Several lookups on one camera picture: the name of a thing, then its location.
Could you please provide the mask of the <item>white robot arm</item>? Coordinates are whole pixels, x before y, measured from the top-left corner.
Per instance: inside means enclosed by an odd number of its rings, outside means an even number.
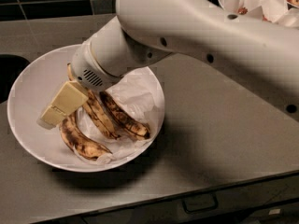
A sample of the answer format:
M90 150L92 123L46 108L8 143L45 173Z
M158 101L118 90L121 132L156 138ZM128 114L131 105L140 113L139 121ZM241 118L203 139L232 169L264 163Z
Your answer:
M299 31L238 15L207 0L116 0L116 15L71 61L74 92L56 94L38 124L52 129L136 68L180 53L211 65L299 120Z

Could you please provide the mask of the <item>white gripper with vent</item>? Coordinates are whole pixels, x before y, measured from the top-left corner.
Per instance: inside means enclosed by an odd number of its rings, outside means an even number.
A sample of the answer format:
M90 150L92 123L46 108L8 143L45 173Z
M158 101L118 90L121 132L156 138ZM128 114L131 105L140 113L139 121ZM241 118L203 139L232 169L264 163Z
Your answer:
M121 79L106 72L95 60L90 40L83 42L75 51L71 61L71 72L83 87L93 91L104 91ZM56 92L50 103L41 112L37 124L53 129L88 101L88 92L76 81L66 81Z

